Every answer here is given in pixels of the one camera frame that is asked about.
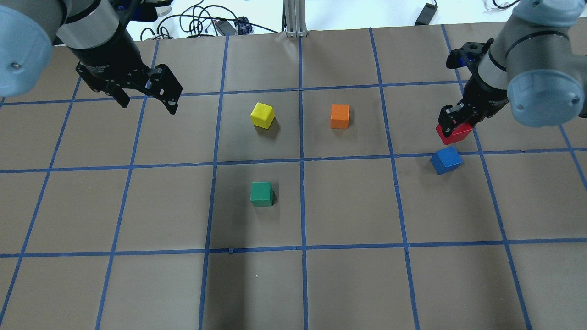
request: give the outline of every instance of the white floor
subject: white floor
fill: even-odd
[[[378,28],[383,26],[410,26],[426,2],[434,0],[306,0],[306,25],[309,30],[342,30],[359,28]],[[507,1],[496,0],[504,5]],[[197,4],[195,0],[175,0],[171,14],[181,14],[186,8]],[[438,11],[431,24],[503,22],[511,15],[512,8],[494,8],[491,0],[437,0]],[[222,5],[232,10],[236,16],[246,16],[251,23],[279,31],[281,28],[283,2],[281,0],[205,0],[202,6]],[[230,18],[231,14],[221,8],[210,8],[210,14]],[[587,17],[587,9],[581,17]],[[184,26],[189,23],[184,19]],[[140,32],[155,28],[158,24],[130,22],[128,30],[135,40],[140,40]],[[189,34],[179,28],[179,18],[171,18],[163,24],[174,38],[185,38]],[[254,33],[267,33],[255,28]]]

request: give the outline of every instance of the cable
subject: cable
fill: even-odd
[[[153,38],[155,38],[155,36],[157,36],[157,35],[155,34],[155,31],[153,31],[153,29],[151,29],[151,28],[144,28],[144,29],[141,31],[141,41],[143,41],[143,33],[145,33],[145,31],[150,31],[150,32],[153,34]]]
[[[195,20],[195,19],[198,19],[198,26],[203,26],[203,22],[205,22],[207,19],[210,19],[210,20],[212,20],[212,19],[217,19],[217,20],[221,20],[221,21],[233,21],[233,22],[235,22],[235,21],[238,21],[238,19],[236,19],[236,18],[235,18],[235,19],[232,19],[232,18],[222,18],[222,17],[217,17],[217,16],[202,17],[202,16],[192,16],[192,15],[186,15],[186,14],[175,14],[175,15],[170,15],[170,16],[168,16],[168,17],[165,17],[164,19],[162,19],[162,20],[161,20],[161,22],[159,22],[159,24],[157,25],[157,29],[156,29],[156,30],[157,30],[157,32],[158,32],[159,34],[161,34],[161,26],[163,25],[163,23],[164,23],[166,20],[168,20],[168,19],[171,19],[171,18],[174,18],[174,17],[191,17],[191,18],[193,18],[194,20]],[[258,28],[261,28],[261,29],[264,29],[264,30],[267,30],[267,31],[273,32],[273,33],[278,33],[278,32],[277,32],[277,31],[275,31],[275,30],[272,30],[272,29],[266,28],[266,27],[264,27],[264,26],[261,26],[261,25],[257,25],[257,24],[253,24],[253,23],[249,23],[249,24],[250,24],[250,25],[252,25],[252,26],[256,26],[256,27],[258,27]]]
[[[497,8],[499,8],[499,9],[508,9],[509,7],[512,7],[512,6],[514,6],[515,4],[517,4],[517,3],[519,2],[519,0],[515,0],[515,1],[514,1],[514,2],[512,2],[511,4],[508,4],[508,5],[505,5],[505,6],[501,6],[501,5],[498,5],[498,4],[497,4],[497,2],[495,2],[495,0],[491,0],[491,1],[493,1],[493,4],[494,4],[494,5],[495,5]]]
[[[165,26],[161,27],[161,35],[164,37],[166,36],[167,39],[171,39],[171,36],[169,35],[169,30]]]
[[[219,5],[208,5],[208,6],[204,7],[204,9],[202,9],[202,11],[200,12],[200,16],[202,15],[202,13],[204,12],[205,9],[212,8],[212,7],[222,8],[222,9],[228,11],[229,13],[231,13],[234,16],[234,19],[238,19],[237,16],[235,15],[235,13],[232,12],[232,10],[230,10],[226,7],[223,7],[223,6],[219,6]]]

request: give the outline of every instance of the power adapter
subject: power adapter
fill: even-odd
[[[416,19],[415,25],[428,25],[430,21],[432,21],[432,17],[436,14],[436,10],[438,10],[438,6],[433,4],[426,4]]]

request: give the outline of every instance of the grid square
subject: grid square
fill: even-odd
[[[489,38],[497,39],[504,26],[505,22],[467,23],[446,25],[445,29],[448,40],[450,41],[451,50],[453,50],[463,47],[469,41],[486,42]],[[445,53],[446,56],[443,57],[443,61],[446,61],[448,53],[450,53],[450,50]],[[458,72],[462,80],[469,80],[471,78],[471,72],[469,72],[467,67],[459,68]]]
[[[587,18],[579,18],[577,24],[569,30],[569,39],[571,40],[573,53],[577,55],[587,55],[585,30],[587,30]]]
[[[285,32],[230,36],[224,90],[299,86],[298,38]]]
[[[149,41],[140,41],[136,42],[139,52],[141,53],[141,58],[143,59],[143,63],[150,67],[151,63],[153,62],[153,55],[155,53],[155,44],[157,42],[153,40]],[[141,92],[134,89],[125,89],[124,90],[129,96],[143,96]],[[104,94],[104,92],[96,93],[87,86],[87,84],[82,81],[79,84],[79,88],[77,89],[77,94],[75,96],[76,100],[81,99],[98,99],[102,97],[108,97],[108,95]]]
[[[462,98],[457,84],[386,87],[384,94],[393,152],[434,153],[446,148],[436,132],[438,114],[443,106]],[[458,151],[477,151],[472,134],[453,146]]]
[[[179,105],[170,115],[158,100],[147,100],[135,164],[212,162],[218,96],[184,96]]]
[[[202,254],[116,256],[101,330],[198,327]]]
[[[224,38],[161,40],[156,63],[169,66],[183,93],[218,92],[224,43]]]
[[[69,48],[53,47],[51,61],[35,87],[24,95],[7,97],[6,102],[70,100],[79,78],[75,71],[78,63]]]
[[[350,106],[349,128],[330,128],[332,104]],[[312,90],[303,93],[305,157],[389,154],[378,88]]]
[[[0,258],[0,297],[6,297],[18,258]]]
[[[587,151],[575,151],[575,155],[579,160],[579,165],[583,171],[583,175],[587,176]]]
[[[511,105],[506,105],[494,117],[484,120],[476,128],[485,151],[566,148],[558,126],[524,126],[514,119]]]
[[[379,83],[367,29],[312,31],[302,49],[304,87]]]
[[[24,258],[2,330],[93,329],[108,257]]]
[[[0,174],[0,254],[20,253],[45,176]]]
[[[301,251],[211,254],[203,329],[303,329]]]
[[[439,176],[429,157],[396,159],[407,236],[411,242],[501,240],[479,156]]]
[[[440,25],[373,29],[383,83],[456,80]]]
[[[272,207],[255,208],[251,183],[271,182]],[[301,244],[299,163],[219,166],[211,248]]]
[[[402,241],[389,159],[308,161],[304,173],[308,244]]]
[[[117,250],[204,248],[211,185],[211,166],[133,170]]]
[[[503,245],[411,248],[421,329],[525,329]]]
[[[569,153],[485,159],[510,240],[587,236],[587,191]]]
[[[512,245],[512,256],[535,329],[587,324],[587,244]]]
[[[403,249],[308,251],[312,329],[413,329]]]
[[[128,165],[143,100],[73,104],[55,167]]]
[[[562,127],[573,148],[587,148],[587,119],[577,117]]]
[[[257,102],[274,107],[268,130],[251,123]],[[218,140],[218,160],[299,158],[299,93],[225,95]]]
[[[26,252],[110,251],[126,170],[51,174]]]
[[[3,106],[0,169],[49,167],[69,104]]]

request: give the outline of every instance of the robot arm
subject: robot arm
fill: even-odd
[[[441,109],[436,128],[444,144],[464,139],[508,102],[514,118],[531,127],[587,117],[587,57],[574,55],[568,29],[585,0],[522,0],[496,40],[467,42],[446,66],[467,66],[472,77],[456,106]]]
[[[122,106],[124,88],[155,97],[172,115],[182,87],[165,64],[146,66],[108,0],[0,0],[0,95],[31,90],[58,36],[77,56],[76,71],[94,92]]]

